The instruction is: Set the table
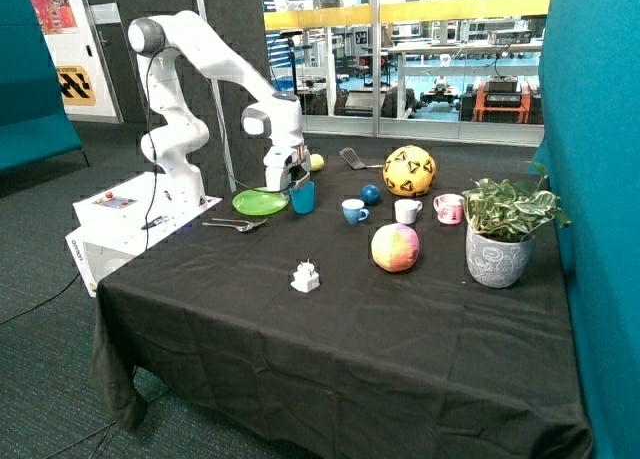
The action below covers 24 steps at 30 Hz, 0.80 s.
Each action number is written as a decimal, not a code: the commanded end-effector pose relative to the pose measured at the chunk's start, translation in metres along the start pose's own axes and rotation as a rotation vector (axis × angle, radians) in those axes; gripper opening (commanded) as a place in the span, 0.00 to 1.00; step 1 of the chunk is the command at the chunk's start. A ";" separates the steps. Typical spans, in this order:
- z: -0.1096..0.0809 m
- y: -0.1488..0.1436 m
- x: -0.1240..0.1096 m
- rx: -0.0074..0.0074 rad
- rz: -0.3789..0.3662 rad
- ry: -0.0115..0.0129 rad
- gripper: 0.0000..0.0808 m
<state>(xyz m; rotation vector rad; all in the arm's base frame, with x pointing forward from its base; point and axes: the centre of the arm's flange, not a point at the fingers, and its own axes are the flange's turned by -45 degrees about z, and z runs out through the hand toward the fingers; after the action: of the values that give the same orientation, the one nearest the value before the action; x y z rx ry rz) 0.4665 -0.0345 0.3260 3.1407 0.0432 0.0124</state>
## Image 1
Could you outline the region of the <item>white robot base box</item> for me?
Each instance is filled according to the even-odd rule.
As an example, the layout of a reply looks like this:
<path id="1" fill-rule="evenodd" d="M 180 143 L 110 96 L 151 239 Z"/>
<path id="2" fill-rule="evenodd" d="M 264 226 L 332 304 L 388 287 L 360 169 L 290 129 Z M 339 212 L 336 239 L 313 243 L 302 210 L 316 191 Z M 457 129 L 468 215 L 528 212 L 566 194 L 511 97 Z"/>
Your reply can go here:
<path id="1" fill-rule="evenodd" d="M 106 276 L 221 201 L 185 201 L 166 174 L 145 172 L 73 204 L 80 226 L 66 236 L 88 294 Z"/>

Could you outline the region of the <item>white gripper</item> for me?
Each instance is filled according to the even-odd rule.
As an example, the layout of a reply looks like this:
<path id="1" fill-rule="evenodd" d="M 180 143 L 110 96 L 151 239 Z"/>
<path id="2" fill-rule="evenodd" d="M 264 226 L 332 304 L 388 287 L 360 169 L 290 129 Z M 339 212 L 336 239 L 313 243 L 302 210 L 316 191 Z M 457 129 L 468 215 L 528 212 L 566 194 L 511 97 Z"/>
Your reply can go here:
<path id="1" fill-rule="evenodd" d="M 294 195 L 310 179 L 310 153 L 306 145 L 272 146 L 264 157 L 263 164 L 266 189 L 269 192 L 290 189 L 290 194 Z"/>

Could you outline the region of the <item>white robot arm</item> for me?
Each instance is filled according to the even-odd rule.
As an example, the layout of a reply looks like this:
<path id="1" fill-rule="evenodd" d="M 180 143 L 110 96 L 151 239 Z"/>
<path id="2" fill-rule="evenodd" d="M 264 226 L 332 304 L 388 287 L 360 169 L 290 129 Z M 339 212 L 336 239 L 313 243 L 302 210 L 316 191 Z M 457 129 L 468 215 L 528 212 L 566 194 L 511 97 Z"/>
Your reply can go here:
<path id="1" fill-rule="evenodd" d="M 172 198 L 189 204 L 204 198 L 201 172 L 187 156 L 209 140 L 208 127 L 183 96 L 175 67 L 178 56 L 205 78 L 240 85 L 254 98 L 241 115 L 241 125 L 249 136 L 272 143 L 263 159 L 268 191 L 296 190 L 309 180 L 310 153 L 302 135 L 298 97 L 275 90 L 198 14 L 182 11 L 135 19 L 128 38 L 149 106 L 166 121 L 143 136 L 142 151 L 169 176 Z"/>

